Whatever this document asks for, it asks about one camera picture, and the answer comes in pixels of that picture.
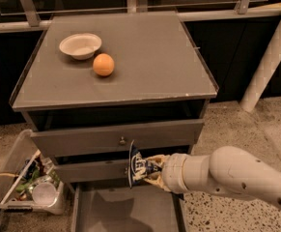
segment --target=drawer handle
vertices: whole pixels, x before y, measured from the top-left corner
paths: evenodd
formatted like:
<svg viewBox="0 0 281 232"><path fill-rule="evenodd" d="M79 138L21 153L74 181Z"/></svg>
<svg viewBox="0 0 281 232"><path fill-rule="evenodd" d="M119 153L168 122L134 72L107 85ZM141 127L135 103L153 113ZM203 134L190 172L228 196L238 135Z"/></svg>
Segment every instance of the drawer handle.
<svg viewBox="0 0 281 232"><path fill-rule="evenodd" d="M120 144L126 145L126 139L123 136L121 136Z"/></svg>

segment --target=white bowl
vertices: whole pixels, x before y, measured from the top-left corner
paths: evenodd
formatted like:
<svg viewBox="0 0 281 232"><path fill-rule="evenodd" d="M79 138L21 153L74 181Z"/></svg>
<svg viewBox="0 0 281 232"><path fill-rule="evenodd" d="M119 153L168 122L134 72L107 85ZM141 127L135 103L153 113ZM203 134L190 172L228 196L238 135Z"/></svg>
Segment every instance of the white bowl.
<svg viewBox="0 0 281 232"><path fill-rule="evenodd" d="M91 58L101 47L101 38L94 34L76 34L63 39L60 50L77 60Z"/></svg>

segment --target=white pole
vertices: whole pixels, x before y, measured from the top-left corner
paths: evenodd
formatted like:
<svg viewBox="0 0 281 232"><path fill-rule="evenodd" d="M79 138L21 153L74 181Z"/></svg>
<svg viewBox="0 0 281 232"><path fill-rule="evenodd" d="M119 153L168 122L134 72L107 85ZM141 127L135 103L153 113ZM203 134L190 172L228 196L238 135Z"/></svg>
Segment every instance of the white pole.
<svg viewBox="0 0 281 232"><path fill-rule="evenodd" d="M259 64L259 67L254 73L254 76L240 102L240 106L245 111L251 112L254 109L280 62L281 21L279 22L275 33L267 46L267 50Z"/></svg>

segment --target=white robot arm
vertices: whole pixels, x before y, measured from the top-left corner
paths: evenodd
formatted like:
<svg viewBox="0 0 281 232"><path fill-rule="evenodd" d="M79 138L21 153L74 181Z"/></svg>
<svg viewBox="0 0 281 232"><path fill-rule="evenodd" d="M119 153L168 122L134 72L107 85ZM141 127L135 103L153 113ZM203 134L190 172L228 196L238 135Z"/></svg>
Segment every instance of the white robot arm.
<svg viewBox="0 0 281 232"><path fill-rule="evenodd" d="M226 146L209 156L160 155L146 161L160 168L142 179L166 191L258 198L281 210L281 173L242 149Z"/></svg>

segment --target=granite floor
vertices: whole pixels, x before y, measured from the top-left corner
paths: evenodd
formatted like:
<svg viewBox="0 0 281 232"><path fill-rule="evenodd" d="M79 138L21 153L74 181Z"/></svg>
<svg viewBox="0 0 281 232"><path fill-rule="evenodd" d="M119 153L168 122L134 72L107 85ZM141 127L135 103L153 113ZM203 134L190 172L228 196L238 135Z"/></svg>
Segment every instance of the granite floor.
<svg viewBox="0 0 281 232"><path fill-rule="evenodd" d="M26 124L0 127L0 167L17 135ZM240 147L281 171L281 97L260 100L252 113L236 101L211 103L205 126L193 149L207 155L218 147ZM0 216L1 231L70 231L73 196L67 197L61 216L48 213L5 213ZM281 231L281 212L267 203L192 192L185 196L189 231Z"/></svg>

